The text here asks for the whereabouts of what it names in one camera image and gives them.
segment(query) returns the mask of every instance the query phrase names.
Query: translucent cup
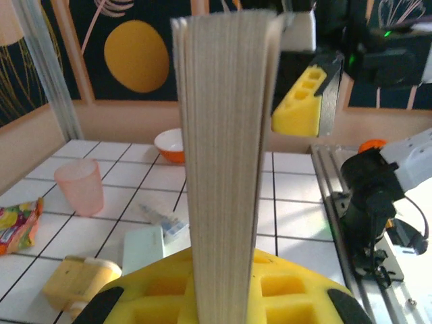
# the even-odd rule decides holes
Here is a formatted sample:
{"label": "translucent cup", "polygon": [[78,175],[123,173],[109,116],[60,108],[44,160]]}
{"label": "translucent cup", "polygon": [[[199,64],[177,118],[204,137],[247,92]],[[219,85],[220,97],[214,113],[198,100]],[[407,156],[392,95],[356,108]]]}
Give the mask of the translucent cup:
{"label": "translucent cup", "polygon": [[75,160],[54,172],[67,201],[77,214],[93,216],[103,208],[103,189],[99,164],[92,159]]}

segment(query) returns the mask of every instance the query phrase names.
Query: yellow circle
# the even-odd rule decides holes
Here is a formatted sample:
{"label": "yellow circle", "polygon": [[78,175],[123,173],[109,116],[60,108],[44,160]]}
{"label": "yellow circle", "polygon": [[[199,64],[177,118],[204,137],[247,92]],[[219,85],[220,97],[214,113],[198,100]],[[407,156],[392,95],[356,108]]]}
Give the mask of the yellow circle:
{"label": "yellow circle", "polygon": [[168,77],[167,47],[159,33],[140,20],[116,27],[105,42],[104,55],[114,78],[132,91],[154,91]]}

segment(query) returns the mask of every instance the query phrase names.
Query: white tile floor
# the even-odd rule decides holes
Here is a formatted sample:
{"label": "white tile floor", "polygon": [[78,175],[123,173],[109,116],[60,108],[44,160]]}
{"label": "white tile floor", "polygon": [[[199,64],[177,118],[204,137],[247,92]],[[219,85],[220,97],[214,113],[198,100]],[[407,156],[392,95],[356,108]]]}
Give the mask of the white tile floor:
{"label": "white tile floor", "polygon": [[[72,159],[97,159],[104,209],[92,218],[74,211],[53,181]],[[165,207],[187,219],[184,166],[173,165],[151,145],[73,140],[0,196],[0,206],[45,197],[36,245],[0,256],[0,324],[70,324],[40,290],[68,254],[109,259],[121,265],[126,232],[146,226],[139,203]],[[267,153],[263,163],[256,247],[343,283],[338,256],[308,155]]]}

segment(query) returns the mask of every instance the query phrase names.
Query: yellow sponge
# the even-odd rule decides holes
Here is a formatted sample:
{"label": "yellow sponge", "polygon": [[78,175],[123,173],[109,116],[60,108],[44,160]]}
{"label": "yellow sponge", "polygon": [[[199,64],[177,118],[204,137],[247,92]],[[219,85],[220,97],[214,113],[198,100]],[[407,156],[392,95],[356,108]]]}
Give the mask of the yellow sponge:
{"label": "yellow sponge", "polygon": [[327,74],[318,66],[309,66],[291,87],[271,117],[274,132],[293,136],[318,136],[322,96],[316,91]]}
{"label": "yellow sponge", "polygon": [[[108,283],[100,296],[118,287],[122,293],[104,324],[198,324],[190,248]],[[344,307],[335,307],[329,292],[354,300],[340,284],[255,250],[246,324],[344,324],[338,313]],[[94,310],[99,313],[101,307]],[[345,323],[366,323],[349,311],[355,321]],[[80,323],[90,321],[83,318]]]}

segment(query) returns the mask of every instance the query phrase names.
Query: colorful packaging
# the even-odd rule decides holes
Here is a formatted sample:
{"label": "colorful packaging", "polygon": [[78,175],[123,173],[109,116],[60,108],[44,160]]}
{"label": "colorful packaging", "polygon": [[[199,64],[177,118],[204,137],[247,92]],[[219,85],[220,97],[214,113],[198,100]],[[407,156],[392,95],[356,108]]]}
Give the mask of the colorful packaging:
{"label": "colorful packaging", "polygon": [[43,198],[10,207],[0,207],[0,254],[34,246]]}

